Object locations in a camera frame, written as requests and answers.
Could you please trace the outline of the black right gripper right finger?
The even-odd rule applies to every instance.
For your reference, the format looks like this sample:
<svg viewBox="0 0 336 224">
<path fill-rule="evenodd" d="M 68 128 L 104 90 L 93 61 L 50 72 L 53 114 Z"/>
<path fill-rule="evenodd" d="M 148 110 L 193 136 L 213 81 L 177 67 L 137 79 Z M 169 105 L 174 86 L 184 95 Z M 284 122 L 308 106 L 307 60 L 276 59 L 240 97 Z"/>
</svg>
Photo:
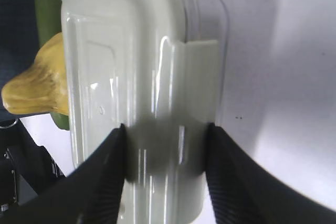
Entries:
<svg viewBox="0 0 336 224">
<path fill-rule="evenodd" d="M 335 211 L 273 177 L 213 123 L 206 130 L 206 181 L 216 223 L 335 223 Z"/>
</svg>

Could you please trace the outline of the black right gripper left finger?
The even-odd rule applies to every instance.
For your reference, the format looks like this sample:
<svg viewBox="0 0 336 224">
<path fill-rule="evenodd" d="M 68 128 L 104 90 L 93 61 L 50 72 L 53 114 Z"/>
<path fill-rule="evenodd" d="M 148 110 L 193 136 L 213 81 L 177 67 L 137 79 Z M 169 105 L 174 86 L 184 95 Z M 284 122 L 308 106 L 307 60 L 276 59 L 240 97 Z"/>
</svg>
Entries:
<svg viewBox="0 0 336 224">
<path fill-rule="evenodd" d="M 124 125 L 72 174 L 30 202 L 8 210 L 1 223 L 117 223 L 125 180 Z"/>
</svg>

